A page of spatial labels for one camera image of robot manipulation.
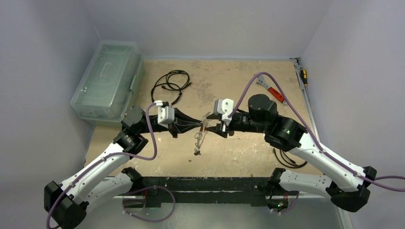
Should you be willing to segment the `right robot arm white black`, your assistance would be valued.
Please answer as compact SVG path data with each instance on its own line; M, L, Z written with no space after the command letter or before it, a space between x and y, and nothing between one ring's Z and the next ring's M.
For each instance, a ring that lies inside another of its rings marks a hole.
M299 191L329 198L337 207L356 212L367 204L368 186L376 177L373 167L353 164L317 143L308 129L277 111L277 104L264 94L248 100L247 112L232 113L233 100L218 99L209 119L219 120L209 131L224 138L234 132L261 133L272 147L305 160L321 171L320 176L276 168L267 188L274 194Z

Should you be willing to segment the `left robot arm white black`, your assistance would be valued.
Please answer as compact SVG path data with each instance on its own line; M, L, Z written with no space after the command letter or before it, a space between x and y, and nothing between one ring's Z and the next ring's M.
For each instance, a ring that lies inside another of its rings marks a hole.
M117 195L137 195L142 182L134 169L128 168L110 181L104 179L133 158L152 161L158 155L155 132L168 131L172 137L202 126L167 102L156 101L146 110L133 106L121 121L122 129L112 143L87 166L61 183L51 181L44 188L44 209L56 228L74 229L93 208Z

